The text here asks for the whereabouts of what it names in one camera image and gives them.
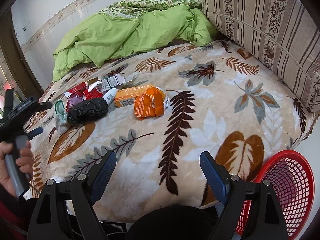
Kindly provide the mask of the person's left hand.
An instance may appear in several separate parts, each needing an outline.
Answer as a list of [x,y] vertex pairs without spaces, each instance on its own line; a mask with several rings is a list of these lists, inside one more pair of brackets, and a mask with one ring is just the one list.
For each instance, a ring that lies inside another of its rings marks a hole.
[[1,142],[1,186],[10,195],[20,198],[29,188],[26,174],[33,175],[33,153],[27,136],[14,143]]

